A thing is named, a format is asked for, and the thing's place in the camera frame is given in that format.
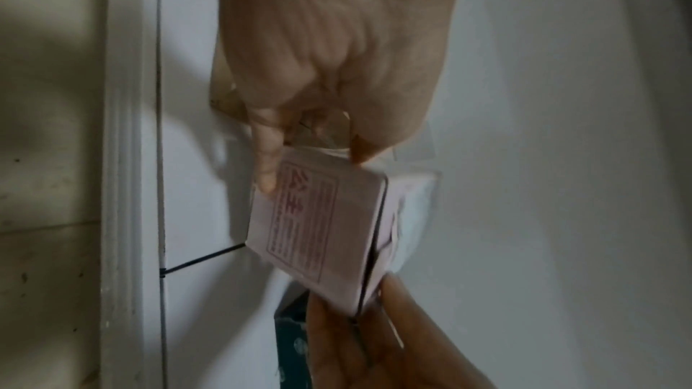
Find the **hand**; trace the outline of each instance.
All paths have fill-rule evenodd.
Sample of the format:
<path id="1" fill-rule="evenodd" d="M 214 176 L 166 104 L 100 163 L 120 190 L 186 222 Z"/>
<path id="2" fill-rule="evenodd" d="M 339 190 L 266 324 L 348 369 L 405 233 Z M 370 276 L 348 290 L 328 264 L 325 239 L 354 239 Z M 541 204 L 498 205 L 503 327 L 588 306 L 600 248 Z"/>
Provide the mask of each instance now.
<path id="1" fill-rule="evenodd" d="M 455 0 L 220 0 L 219 29 L 247 106 L 255 179 L 276 185 L 286 135 L 350 118 L 359 164 L 413 134 L 445 57 Z"/>
<path id="2" fill-rule="evenodd" d="M 382 280 L 381 300 L 382 308 L 373 305 L 358 319 L 363 350 L 346 317 L 310 294 L 307 332 L 315 389 L 494 388 L 394 275 Z"/>

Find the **brown object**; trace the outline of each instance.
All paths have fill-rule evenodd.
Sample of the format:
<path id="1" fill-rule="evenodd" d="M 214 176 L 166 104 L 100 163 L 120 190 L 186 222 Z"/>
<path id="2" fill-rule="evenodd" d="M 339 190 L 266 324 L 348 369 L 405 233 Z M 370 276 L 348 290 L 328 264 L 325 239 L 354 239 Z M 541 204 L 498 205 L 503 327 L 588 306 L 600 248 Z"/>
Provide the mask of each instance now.
<path id="1" fill-rule="evenodd" d="M 242 123 L 248 123 L 247 109 L 240 97 L 233 73 L 223 54 L 221 34 L 216 38 L 214 61 L 211 67 L 211 84 L 209 87 L 209 103 L 225 115 Z M 301 120 L 296 127 L 295 137 L 291 142 L 295 146 L 309 148 L 347 150 L 350 142 L 350 121 L 343 112 L 333 112 L 329 121 L 318 137 L 312 132 L 310 122 Z"/>

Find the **skin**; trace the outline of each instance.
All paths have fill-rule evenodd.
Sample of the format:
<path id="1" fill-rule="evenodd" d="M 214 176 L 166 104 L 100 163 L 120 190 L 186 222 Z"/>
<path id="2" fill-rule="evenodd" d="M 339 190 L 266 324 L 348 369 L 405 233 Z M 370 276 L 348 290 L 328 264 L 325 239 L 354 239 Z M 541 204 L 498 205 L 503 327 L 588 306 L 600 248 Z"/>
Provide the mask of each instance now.
<path id="1" fill-rule="evenodd" d="M 307 333 L 315 389 L 494 388 L 393 275 L 382 281 L 381 302 L 358 319 L 361 346 L 346 317 L 310 295 Z"/>
<path id="2" fill-rule="evenodd" d="M 273 191 L 301 117 L 350 118 L 362 163 L 416 132 L 438 82 L 455 0 L 219 0 L 223 49 L 252 127 L 255 179 Z"/>

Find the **white molding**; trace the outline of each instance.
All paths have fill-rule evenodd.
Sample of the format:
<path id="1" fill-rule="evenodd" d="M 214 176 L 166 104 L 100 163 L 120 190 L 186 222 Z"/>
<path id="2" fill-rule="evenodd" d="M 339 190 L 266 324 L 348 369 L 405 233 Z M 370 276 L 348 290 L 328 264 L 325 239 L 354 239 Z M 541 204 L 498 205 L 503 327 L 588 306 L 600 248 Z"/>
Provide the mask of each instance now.
<path id="1" fill-rule="evenodd" d="M 108 0 L 101 387 L 163 388 L 156 39 L 159 0 Z"/>

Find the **white wall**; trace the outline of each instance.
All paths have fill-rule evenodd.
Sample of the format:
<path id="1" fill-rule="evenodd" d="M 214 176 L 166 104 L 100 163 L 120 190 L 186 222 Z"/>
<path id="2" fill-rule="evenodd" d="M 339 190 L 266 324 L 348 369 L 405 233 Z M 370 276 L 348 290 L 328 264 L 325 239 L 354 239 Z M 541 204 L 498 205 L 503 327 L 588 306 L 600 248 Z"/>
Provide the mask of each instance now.
<path id="1" fill-rule="evenodd" d="M 623 0 L 460 0 L 402 276 L 499 387 L 692 387 L 690 239 Z"/>

